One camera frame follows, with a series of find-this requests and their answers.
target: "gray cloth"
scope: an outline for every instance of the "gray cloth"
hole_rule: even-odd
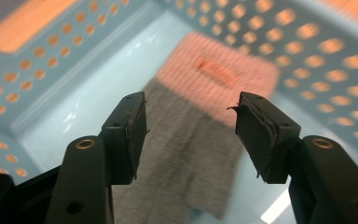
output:
[[[114,186],[117,224],[187,223],[191,208],[225,214],[244,147],[232,128],[152,79],[138,179]]]

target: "plastic basket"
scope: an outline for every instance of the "plastic basket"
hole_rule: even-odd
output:
[[[0,21],[14,2],[0,1]],[[305,0],[79,0],[20,48],[0,49],[0,173],[20,183],[59,165],[193,30],[279,65],[272,102],[358,164],[356,23]]]

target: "towel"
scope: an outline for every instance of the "towel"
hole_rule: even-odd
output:
[[[278,74],[259,58],[187,35],[144,89],[150,133],[138,179],[113,188],[115,222],[187,223],[192,208],[223,218],[244,153],[227,108],[241,91],[270,97]]]

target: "light blue basket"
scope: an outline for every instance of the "light blue basket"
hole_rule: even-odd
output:
[[[0,1],[1,14],[13,4]],[[302,126],[302,135],[335,139],[358,164],[356,23],[305,0],[79,0],[20,50],[0,52],[0,173],[21,183],[59,165],[67,144],[97,134],[118,101],[141,90],[194,30],[279,65],[272,102]],[[252,202],[257,198],[240,189],[241,180],[253,179],[244,178],[254,171],[248,163],[235,194]],[[282,188],[255,210],[265,209]],[[237,210],[226,223],[243,223],[235,219],[244,214]]]

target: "fabric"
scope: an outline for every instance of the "fabric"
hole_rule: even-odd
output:
[[[277,79],[269,63],[188,35],[144,89],[150,133],[138,179],[113,188],[115,222],[187,223],[191,208],[222,218],[244,153],[227,107],[240,90],[270,96]]]

